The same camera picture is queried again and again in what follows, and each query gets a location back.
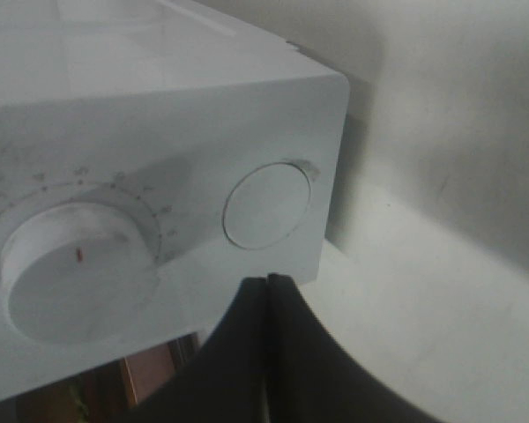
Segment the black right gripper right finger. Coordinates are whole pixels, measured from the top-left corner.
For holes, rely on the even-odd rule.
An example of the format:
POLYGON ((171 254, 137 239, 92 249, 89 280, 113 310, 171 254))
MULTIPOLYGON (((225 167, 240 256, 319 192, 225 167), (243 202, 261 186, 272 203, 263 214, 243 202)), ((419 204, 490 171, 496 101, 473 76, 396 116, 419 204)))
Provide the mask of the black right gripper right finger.
POLYGON ((316 318, 290 277, 271 274, 267 285, 271 421, 435 421, 360 366, 316 318))

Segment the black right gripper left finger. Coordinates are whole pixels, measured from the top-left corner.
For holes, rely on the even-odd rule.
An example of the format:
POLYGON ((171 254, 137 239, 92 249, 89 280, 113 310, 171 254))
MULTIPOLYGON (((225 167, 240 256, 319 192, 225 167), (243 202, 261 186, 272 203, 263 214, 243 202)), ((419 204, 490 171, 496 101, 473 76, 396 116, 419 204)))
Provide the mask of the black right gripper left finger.
POLYGON ((267 284, 246 278, 187 365, 134 409, 136 422, 261 422, 267 284))

